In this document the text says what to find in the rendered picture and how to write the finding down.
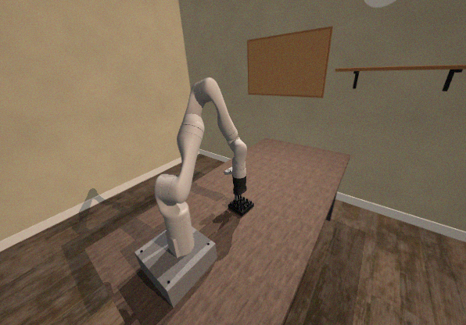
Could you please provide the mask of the black knob box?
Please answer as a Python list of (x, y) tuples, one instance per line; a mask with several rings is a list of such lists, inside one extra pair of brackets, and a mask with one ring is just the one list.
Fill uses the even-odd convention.
[(252, 201), (249, 201), (248, 199), (245, 199), (245, 197), (242, 197), (240, 195), (240, 199), (238, 201), (233, 200), (233, 202), (230, 202), (230, 204), (228, 205), (228, 208), (235, 211), (240, 216), (243, 216), (253, 206), (254, 206), (254, 203)]

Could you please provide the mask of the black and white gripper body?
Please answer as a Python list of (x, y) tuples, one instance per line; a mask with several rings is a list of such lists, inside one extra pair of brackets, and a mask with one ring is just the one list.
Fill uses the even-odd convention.
[(233, 177), (233, 192), (240, 196), (246, 191), (246, 168), (244, 170), (234, 170), (232, 167), (224, 171), (225, 175), (232, 174)]

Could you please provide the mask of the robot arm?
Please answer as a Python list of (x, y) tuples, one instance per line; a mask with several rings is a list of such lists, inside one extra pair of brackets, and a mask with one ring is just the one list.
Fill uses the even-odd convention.
[(185, 201), (191, 190), (195, 162), (205, 130), (202, 119), (203, 106), (211, 101), (217, 109), (218, 127), (234, 152), (232, 168), (244, 170), (246, 167), (246, 144), (238, 136), (217, 82), (208, 77), (195, 83), (177, 135), (181, 171), (179, 175), (163, 173), (157, 177), (154, 184), (156, 203), (167, 229), (167, 243), (176, 258), (190, 253), (195, 245), (189, 207)]

